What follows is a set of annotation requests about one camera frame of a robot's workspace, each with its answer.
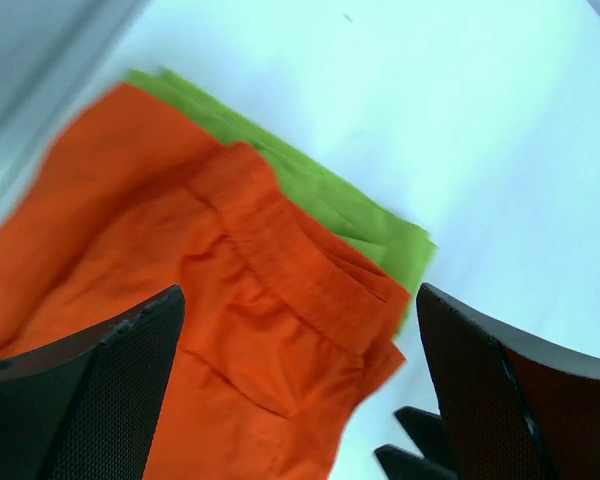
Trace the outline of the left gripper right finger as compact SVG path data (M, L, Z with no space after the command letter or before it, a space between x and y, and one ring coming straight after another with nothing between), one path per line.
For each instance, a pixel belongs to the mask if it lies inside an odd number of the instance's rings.
M600 479L600 358L424 284L420 337L461 479Z

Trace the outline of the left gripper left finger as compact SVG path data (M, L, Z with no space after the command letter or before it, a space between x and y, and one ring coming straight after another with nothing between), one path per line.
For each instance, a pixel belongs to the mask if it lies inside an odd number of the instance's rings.
M171 286L0 361L0 479L140 479L181 334Z

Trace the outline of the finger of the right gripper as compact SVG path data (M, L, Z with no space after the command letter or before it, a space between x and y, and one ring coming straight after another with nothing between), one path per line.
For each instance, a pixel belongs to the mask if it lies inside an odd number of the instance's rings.
M395 411L394 416L425 458L452 457L439 415L407 406Z
M394 445L383 445L374 450L374 455L388 480L458 479L452 470Z

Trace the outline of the orange shorts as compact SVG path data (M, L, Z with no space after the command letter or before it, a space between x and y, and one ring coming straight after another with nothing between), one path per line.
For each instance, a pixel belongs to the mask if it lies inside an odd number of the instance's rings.
M403 363L408 293L252 147L122 83L0 227L0 359L172 285L186 314L146 477L327 478L353 411Z

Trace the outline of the lime green shorts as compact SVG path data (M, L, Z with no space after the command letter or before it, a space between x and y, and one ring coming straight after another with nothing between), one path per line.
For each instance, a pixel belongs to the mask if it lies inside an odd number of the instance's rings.
M189 226L228 241L257 297L354 353L394 338L434 253L424 229L172 72L120 90L173 136L157 193L183 192Z

